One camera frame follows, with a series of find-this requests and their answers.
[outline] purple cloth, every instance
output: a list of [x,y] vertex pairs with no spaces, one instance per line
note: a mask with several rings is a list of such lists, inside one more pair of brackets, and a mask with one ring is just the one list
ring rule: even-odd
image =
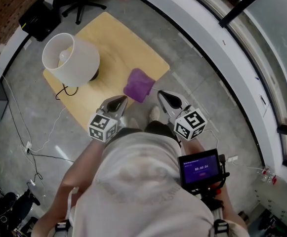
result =
[[145,97],[150,94],[154,83],[155,81],[141,69],[133,69],[129,75],[126,87],[123,88],[123,92],[135,101],[142,103]]

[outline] lamp cord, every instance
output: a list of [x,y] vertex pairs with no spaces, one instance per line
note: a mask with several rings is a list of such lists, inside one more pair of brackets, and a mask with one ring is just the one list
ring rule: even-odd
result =
[[76,91],[73,93],[73,94],[69,94],[66,89],[68,88],[68,86],[65,86],[64,83],[62,84],[63,85],[63,89],[61,89],[56,95],[55,95],[55,99],[56,100],[60,100],[60,98],[57,98],[57,96],[64,90],[65,93],[68,95],[68,96],[74,96],[78,90],[79,90],[79,87],[76,87]]

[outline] timer display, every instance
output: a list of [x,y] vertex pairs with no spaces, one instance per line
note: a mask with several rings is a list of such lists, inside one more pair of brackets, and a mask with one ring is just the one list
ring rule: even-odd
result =
[[216,156],[208,156],[184,163],[185,182],[193,183],[219,173]]

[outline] electrical outlet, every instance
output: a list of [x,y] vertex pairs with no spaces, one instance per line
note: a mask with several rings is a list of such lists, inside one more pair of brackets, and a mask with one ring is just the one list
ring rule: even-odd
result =
[[29,45],[32,43],[32,40],[29,39],[26,44],[24,44],[24,49],[27,50],[27,48],[29,47]]
[[31,149],[31,143],[28,141],[27,145],[26,145],[26,152],[28,151],[28,149]]
[[228,160],[227,160],[227,162],[233,162],[233,161],[237,160],[238,158],[239,158],[239,156],[238,156],[238,155],[235,155],[235,156],[229,157],[229,158],[228,158]]

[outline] cable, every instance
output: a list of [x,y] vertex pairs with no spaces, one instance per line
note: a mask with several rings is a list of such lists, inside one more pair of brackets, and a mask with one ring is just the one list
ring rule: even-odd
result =
[[33,156],[33,159],[34,159],[34,162],[35,162],[35,164],[33,164],[33,162],[29,159],[29,157],[26,156],[26,154],[24,153],[24,151],[23,151],[23,150],[21,150],[21,151],[23,152],[23,154],[25,155],[25,157],[28,159],[28,161],[30,161],[30,163],[32,164],[32,166],[34,167],[34,169],[35,169],[35,176],[34,176],[33,182],[35,182],[35,180],[36,180],[36,175],[38,175],[39,180],[40,180],[40,182],[41,182],[41,184],[42,184],[42,186],[43,186],[43,196],[42,196],[42,197],[45,197],[45,186],[44,186],[44,184],[43,184],[43,182],[42,182],[43,177],[41,176],[40,173],[37,172],[37,165],[36,165],[36,159],[35,159],[35,157]]
[[78,92],[78,90],[79,90],[79,87],[76,87],[76,91],[75,91],[73,94],[69,94],[69,93],[66,91],[66,89],[67,89],[68,86],[65,86],[64,83],[63,83],[62,85],[63,85],[63,89],[61,89],[61,90],[55,95],[55,99],[56,99],[56,100],[60,100],[60,98],[57,98],[57,96],[58,96],[63,90],[65,91],[65,93],[66,93],[68,96],[74,96],[74,95]]
[[40,182],[41,182],[41,184],[42,184],[42,186],[43,186],[43,196],[42,196],[42,199],[43,199],[43,203],[44,203],[44,206],[45,206],[45,202],[44,202],[44,197],[45,197],[45,186],[44,186],[44,184],[43,184],[43,182],[42,182],[42,180],[43,180],[43,177],[41,176],[41,174],[40,173],[38,173],[38,170],[37,170],[37,164],[36,164],[36,159],[35,159],[35,157],[33,156],[33,160],[34,160],[34,167],[35,167],[35,171],[36,171],[36,173],[35,173],[35,175],[34,175],[34,180],[32,181],[32,182],[27,182],[26,184],[27,184],[27,186],[28,186],[28,189],[30,190],[30,188],[29,188],[29,185],[28,184],[32,184],[32,183],[34,183],[35,181],[36,181],[36,176],[38,176],[38,178],[39,178],[39,180],[40,180]]
[[[222,163],[222,169],[223,169],[223,174],[226,174],[226,162]],[[217,189],[222,188],[222,186],[224,185],[224,183],[226,182],[227,176],[225,176],[222,181],[220,182],[220,184],[217,186]]]
[[67,161],[70,161],[70,162],[74,162],[73,160],[69,160],[69,159],[65,159],[65,158],[61,158],[61,157],[46,156],[46,155],[34,155],[34,154],[31,153],[31,152],[29,152],[28,154],[29,154],[29,155],[32,155],[32,156],[49,157],[49,158],[55,158],[55,159],[61,159],[61,160],[67,160]]
[[212,133],[212,135],[216,138],[216,140],[217,140],[216,148],[218,148],[219,140],[218,140],[217,136],[216,136],[216,135],[214,135],[213,131],[212,131],[212,130],[210,130],[210,129],[207,129],[207,130],[205,130],[205,131],[203,131],[203,132],[207,132],[207,131],[210,131],[210,132]]
[[11,92],[11,95],[12,95],[12,97],[14,98],[14,101],[15,101],[15,103],[16,103],[16,106],[17,106],[18,112],[19,112],[19,114],[20,114],[20,118],[21,118],[21,120],[22,120],[22,122],[23,122],[23,124],[24,124],[24,126],[25,126],[25,128],[26,128],[26,130],[27,130],[27,133],[28,133],[28,136],[29,136],[29,142],[31,143],[31,137],[30,137],[29,130],[28,130],[28,128],[27,128],[27,126],[26,126],[26,124],[25,124],[25,122],[24,122],[23,116],[21,115],[21,112],[20,112],[20,109],[19,109],[19,106],[18,106],[17,100],[16,100],[16,98],[15,98],[15,96],[14,96],[14,93],[13,93],[13,91],[12,91],[11,87],[9,86],[9,83],[8,83],[7,79],[6,79],[3,75],[2,75],[2,77],[3,77],[3,78],[4,78],[4,80],[6,81],[7,86],[8,86],[8,88],[9,88],[10,92]]
[[21,228],[23,225],[21,224],[21,222],[19,223],[19,226],[17,227],[16,231],[18,231],[19,228]]
[[42,149],[44,149],[44,146],[50,141],[50,136],[51,136],[51,133],[52,133],[53,130],[54,130],[54,127],[55,127],[56,122],[59,120],[59,118],[61,117],[61,113],[62,113],[65,109],[66,109],[66,107],[63,108],[62,111],[60,111],[59,117],[55,120],[55,122],[54,122],[54,124],[53,124],[53,128],[52,128],[51,132],[49,133],[49,139],[44,143],[44,145],[42,146],[42,148],[40,148],[40,149],[38,149],[38,150],[36,150],[36,151],[30,149],[30,151],[35,152],[35,153],[38,153],[39,151],[41,151]]
[[24,156],[28,159],[28,161],[30,161],[31,165],[35,168],[34,163],[29,159],[29,157],[28,157],[28,156],[26,156],[26,154],[25,154],[25,152],[23,151],[23,149],[22,149],[22,148],[21,148],[21,151],[23,152]]
[[18,128],[17,128],[17,126],[16,126],[16,122],[15,122],[15,119],[14,119],[14,115],[13,115],[13,112],[11,111],[9,102],[8,102],[8,107],[9,107],[10,114],[11,114],[11,117],[12,117],[12,119],[13,119],[13,122],[14,122],[14,125],[15,125],[15,128],[16,128],[17,134],[18,134],[19,139],[20,139],[20,141],[21,141],[21,144],[23,145],[23,147],[25,147],[25,144],[23,143],[23,140],[21,139],[21,136],[20,136],[20,134],[19,134]]
[[256,167],[250,167],[250,166],[246,166],[246,165],[236,164],[236,163],[234,163],[234,161],[232,161],[232,164],[234,166],[241,166],[241,167],[247,167],[247,168],[252,168],[252,169],[258,169],[258,170],[262,170],[262,171],[269,172],[272,174],[272,172],[270,170],[265,170],[263,168],[256,168]]

